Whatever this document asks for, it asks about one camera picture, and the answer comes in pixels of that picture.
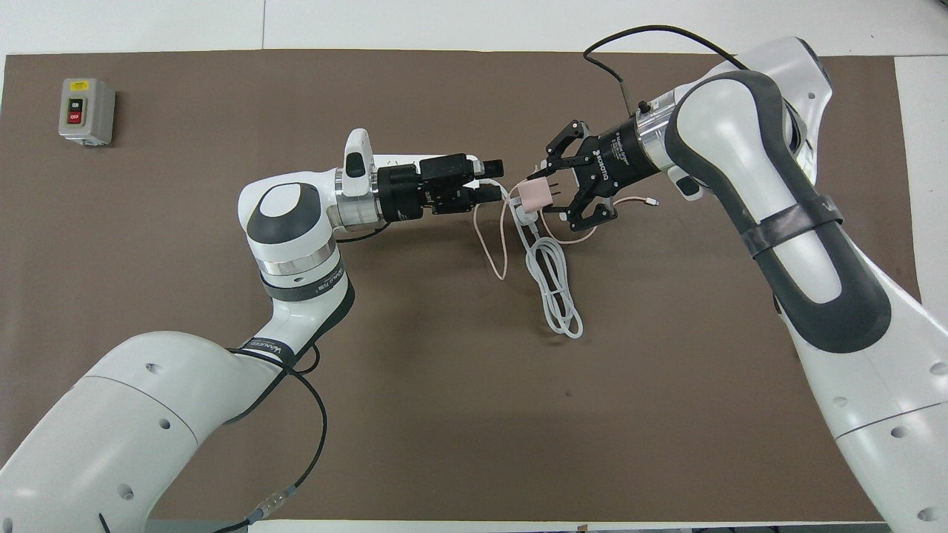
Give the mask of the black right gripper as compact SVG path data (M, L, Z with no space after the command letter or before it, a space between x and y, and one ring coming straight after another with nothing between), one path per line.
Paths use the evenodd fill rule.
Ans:
M581 141L578 151L566 155L574 141ZM578 168L578 192L567 206L571 230L592 229L616 219L614 195L660 172L643 148L634 118L598 135L590 135L582 119L573 119L548 143L546 152L541 169L527 179L548 178L560 170Z

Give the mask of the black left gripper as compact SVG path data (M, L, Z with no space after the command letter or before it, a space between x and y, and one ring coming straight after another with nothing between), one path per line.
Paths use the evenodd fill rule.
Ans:
M388 223L420 219L424 208L433 215L471 212L480 204L501 201L501 187L494 185L458 187L434 200L430 185L464 185L477 179L504 176L501 159L482 161L478 156L452 154L421 161L421 171L413 164L380 167L377 170L377 197L383 219Z

